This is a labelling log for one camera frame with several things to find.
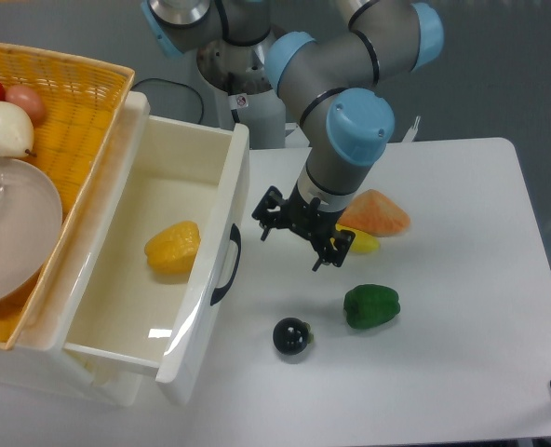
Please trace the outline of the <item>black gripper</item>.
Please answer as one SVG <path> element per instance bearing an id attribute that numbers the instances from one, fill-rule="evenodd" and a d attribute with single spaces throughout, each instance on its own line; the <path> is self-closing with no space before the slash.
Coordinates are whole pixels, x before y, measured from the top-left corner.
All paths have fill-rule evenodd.
<path id="1" fill-rule="evenodd" d="M 310 241 L 317 254 L 312 267 L 316 272 L 322 265 L 341 267 L 356 237 L 353 230 L 339 230 L 335 226 L 342 211 L 322 210 L 324 204 L 317 197 L 306 202 L 297 186 L 288 198 L 284 198 L 275 186 L 270 186 L 251 217 L 262 230 L 261 241 L 265 241 L 273 229 L 288 229 Z"/>

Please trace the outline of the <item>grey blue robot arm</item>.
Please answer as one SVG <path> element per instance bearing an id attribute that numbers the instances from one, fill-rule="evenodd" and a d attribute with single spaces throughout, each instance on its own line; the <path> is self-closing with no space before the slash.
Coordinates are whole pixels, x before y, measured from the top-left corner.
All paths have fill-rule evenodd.
<path id="1" fill-rule="evenodd" d="M 375 86 L 436 59 L 444 46 L 437 12 L 423 2 L 341 1 L 346 31 L 319 43 L 305 32 L 276 36 L 265 1 L 145 1 L 142 13 L 158 45 L 180 56 L 212 43 L 235 77 L 234 48 L 253 51 L 253 85 L 269 89 L 311 145 L 289 197 L 267 190 L 253 211 L 264 232 L 287 229 L 307 240 L 318 264 L 339 266 L 354 240 L 336 223 L 395 128 Z"/>

